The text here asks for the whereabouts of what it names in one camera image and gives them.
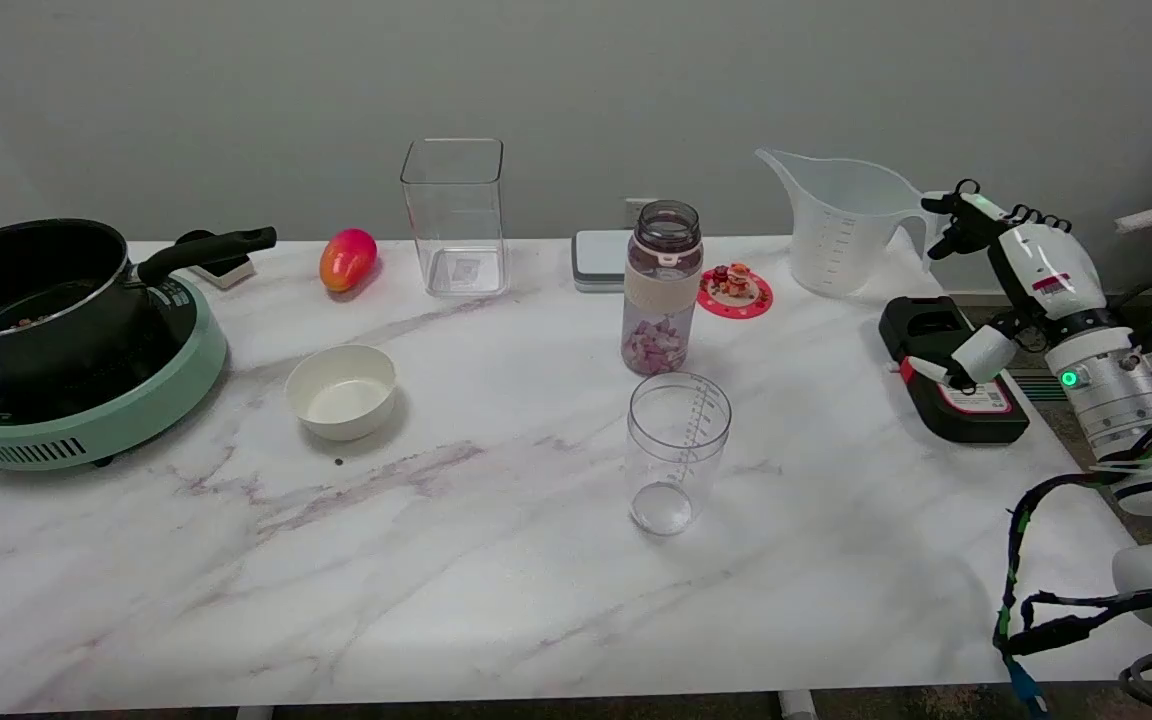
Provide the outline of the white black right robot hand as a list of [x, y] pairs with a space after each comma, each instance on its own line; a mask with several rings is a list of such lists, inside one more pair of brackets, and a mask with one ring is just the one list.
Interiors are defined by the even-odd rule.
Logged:
[[925, 258], [986, 252], [1010, 306], [942, 359], [905, 354], [900, 363], [905, 379], [918, 374], [968, 392], [991, 382], [1011, 363], [1021, 332], [1038, 331], [1055, 348], [1075, 334], [1111, 324], [1100, 276], [1064, 219], [1023, 204], [1001, 209], [980, 194], [973, 179], [952, 191], [925, 194], [920, 205], [948, 220]]

